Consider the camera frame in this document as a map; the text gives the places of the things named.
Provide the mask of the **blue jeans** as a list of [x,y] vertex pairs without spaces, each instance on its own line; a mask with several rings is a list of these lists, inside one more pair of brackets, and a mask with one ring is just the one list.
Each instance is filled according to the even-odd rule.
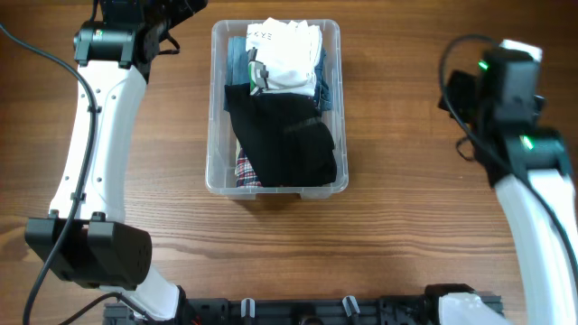
[[[249,82],[248,56],[245,51],[246,38],[241,36],[228,39],[226,85],[245,84]],[[331,89],[324,77],[324,59],[327,51],[321,48],[318,64],[315,66],[316,85],[312,97],[316,109],[320,112],[332,110]]]

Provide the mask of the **white printed t-shirt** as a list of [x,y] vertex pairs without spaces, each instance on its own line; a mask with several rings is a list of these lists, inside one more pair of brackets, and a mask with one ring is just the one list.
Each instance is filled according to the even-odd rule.
[[292,93],[312,97],[322,56],[322,31],[306,21],[269,18],[247,27],[250,94]]

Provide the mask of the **black garment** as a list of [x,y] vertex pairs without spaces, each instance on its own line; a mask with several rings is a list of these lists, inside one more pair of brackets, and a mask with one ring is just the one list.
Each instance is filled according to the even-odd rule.
[[251,95],[227,85],[232,129],[264,187],[318,187],[336,181],[335,143],[310,97]]

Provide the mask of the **plaid shirt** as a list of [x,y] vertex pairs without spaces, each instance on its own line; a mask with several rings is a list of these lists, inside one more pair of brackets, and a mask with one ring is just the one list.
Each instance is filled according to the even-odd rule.
[[258,179],[256,172],[254,171],[250,161],[248,160],[245,151],[239,148],[236,166],[236,186],[238,188],[261,188],[262,184]]

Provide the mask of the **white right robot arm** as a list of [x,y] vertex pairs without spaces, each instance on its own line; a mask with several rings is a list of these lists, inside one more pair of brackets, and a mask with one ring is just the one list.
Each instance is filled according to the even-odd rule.
[[458,45],[438,66],[439,107],[473,147],[508,222],[531,324],[577,322],[577,221],[573,168],[563,137],[538,124],[541,49],[493,42],[479,74],[446,72]]

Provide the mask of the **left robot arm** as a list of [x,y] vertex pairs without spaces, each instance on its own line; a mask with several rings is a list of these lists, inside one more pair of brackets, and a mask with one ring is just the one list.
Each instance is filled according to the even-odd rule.
[[205,0],[97,1],[74,38],[77,113],[61,183],[24,237],[44,274],[99,289],[147,324],[186,324],[184,290],[152,264],[150,235],[126,223],[126,165],[151,65],[170,31]]

